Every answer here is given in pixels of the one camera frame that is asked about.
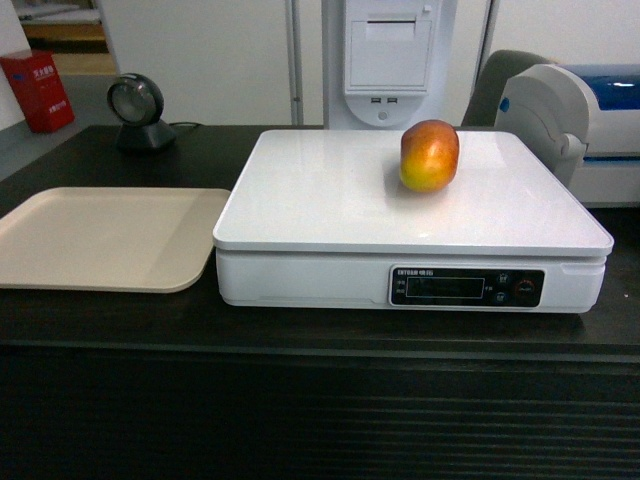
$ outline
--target gray floor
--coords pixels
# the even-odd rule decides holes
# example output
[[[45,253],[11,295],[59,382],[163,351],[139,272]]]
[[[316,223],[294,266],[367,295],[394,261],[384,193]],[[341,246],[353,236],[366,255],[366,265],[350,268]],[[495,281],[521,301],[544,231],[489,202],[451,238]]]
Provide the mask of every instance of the gray floor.
[[[25,122],[0,132],[0,180],[65,142],[89,125],[118,125],[107,105],[107,90],[112,76],[62,76],[73,123],[53,133],[32,133]]]

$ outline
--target plastic tray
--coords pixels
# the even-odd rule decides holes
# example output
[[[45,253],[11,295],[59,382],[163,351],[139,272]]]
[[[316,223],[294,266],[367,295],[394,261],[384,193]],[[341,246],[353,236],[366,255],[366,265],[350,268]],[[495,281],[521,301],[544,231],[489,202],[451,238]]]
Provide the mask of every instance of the plastic tray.
[[[229,192],[55,188],[0,219],[0,287],[170,293],[192,285]]]

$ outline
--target red apple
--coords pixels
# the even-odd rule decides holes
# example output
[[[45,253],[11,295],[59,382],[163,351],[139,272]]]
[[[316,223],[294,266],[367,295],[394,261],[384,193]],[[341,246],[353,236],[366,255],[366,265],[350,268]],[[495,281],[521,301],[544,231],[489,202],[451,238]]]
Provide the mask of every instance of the red apple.
[[[442,120],[416,123],[402,135],[400,180],[417,192],[447,186],[458,170],[460,141],[454,128]]]

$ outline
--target red fire extinguisher box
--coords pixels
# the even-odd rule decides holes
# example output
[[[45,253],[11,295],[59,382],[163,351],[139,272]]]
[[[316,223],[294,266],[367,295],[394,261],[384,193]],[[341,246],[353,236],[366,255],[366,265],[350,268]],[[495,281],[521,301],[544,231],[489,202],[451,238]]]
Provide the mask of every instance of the red fire extinguisher box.
[[[55,132],[73,122],[51,52],[24,50],[0,57],[0,64],[32,132]]]

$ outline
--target floor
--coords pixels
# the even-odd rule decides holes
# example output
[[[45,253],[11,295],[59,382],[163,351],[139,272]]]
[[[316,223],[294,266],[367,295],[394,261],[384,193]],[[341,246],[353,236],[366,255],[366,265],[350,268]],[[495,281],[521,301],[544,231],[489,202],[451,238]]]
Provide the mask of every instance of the floor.
[[[54,53],[60,75],[115,75],[116,66],[108,53]]]
[[[53,133],[32,133],[25,122],[0,132],[0,180],[28,165],[89,125],[118,125],[107,105],[115,76],[108,54],[55,54],[75,120]]]

